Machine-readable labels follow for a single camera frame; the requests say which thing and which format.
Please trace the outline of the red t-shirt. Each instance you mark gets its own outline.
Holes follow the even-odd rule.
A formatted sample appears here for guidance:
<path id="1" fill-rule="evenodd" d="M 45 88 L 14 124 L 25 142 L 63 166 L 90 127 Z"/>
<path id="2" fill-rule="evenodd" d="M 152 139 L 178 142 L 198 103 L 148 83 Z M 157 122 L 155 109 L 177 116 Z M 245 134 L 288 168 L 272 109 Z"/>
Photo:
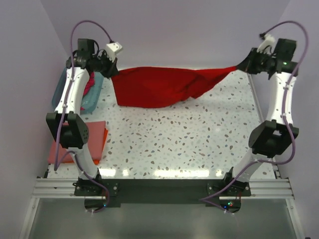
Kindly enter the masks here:
<path id="1" fill-rule="evenodd" d="M 188 98 L 197 99 L 213 89 L 237 67 L 183 69 L 136 67 L 112 77 L 118 105 L 136 108 L 164 108 Z"/>

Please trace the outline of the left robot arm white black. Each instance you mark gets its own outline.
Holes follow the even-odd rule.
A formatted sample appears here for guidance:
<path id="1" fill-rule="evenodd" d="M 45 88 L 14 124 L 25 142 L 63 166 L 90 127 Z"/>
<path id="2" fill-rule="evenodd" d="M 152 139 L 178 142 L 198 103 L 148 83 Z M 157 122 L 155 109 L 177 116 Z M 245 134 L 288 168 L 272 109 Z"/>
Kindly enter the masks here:
<path id="1" fill-rule="evenodd" d="M 54 170 L 62 162 L 59 149 L 64 148 L 77 166 L 78 177 L 93 180 L 100 173 L 88 147 L 89 129 L 80 117 L 82 98 L 91 73 L 99 72 L 105 78 L 118 73 L 118 54 L 123 47 L 110 41 L 105 48 L 96 50 L 97 42 L 93 39 L 79 39 L 77 46 L 66 61 L 62 95 L 54 112 L 46 115 L 46 123 L 55 140 Z"/>

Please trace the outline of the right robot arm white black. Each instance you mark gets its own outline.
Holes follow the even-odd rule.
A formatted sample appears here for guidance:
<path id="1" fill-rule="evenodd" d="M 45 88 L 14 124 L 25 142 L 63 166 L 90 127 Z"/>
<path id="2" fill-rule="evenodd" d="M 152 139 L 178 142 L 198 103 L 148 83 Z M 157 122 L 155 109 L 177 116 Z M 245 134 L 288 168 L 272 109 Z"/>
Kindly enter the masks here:
<path id="1" fill-rule="evenodd" d="M 241 161 L 224 176 L 224 183 L 245 187 L 263 164 L 275 164 L 273 158 L 289 147 L 295 147 L 299 129 L 293 126 L 292 95 L 298 75 L 298 64 L 292 61 L 297 43 L 276 40 L 265 34 L 262 43 L 252 48 L 237 68 L 251 75 L 268 74 L 270 101 L 266 119 L 249 136 L 249 149 Z"/>

